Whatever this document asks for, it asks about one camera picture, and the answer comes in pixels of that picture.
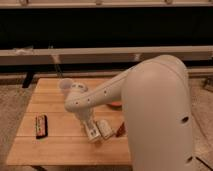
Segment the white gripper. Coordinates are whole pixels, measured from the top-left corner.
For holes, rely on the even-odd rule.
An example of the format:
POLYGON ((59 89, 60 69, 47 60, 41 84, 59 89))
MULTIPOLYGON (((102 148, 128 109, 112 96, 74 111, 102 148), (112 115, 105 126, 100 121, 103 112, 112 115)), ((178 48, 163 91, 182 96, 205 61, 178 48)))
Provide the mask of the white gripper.
POLYGON ((83 125, 90 142, 96 142, 101 138, 100 131, 93 120, 84 121, 83 125))

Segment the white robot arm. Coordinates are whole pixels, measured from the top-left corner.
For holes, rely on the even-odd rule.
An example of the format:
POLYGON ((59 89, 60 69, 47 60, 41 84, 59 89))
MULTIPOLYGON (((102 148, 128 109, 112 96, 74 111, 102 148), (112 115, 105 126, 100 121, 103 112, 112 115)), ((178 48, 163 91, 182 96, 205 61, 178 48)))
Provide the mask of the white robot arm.
POLYGON ((97 88, 70 92, 65 109, 81 114, 122 102, 133 171, 196 171, 188 72, 172 55, 145 60, 97 88))

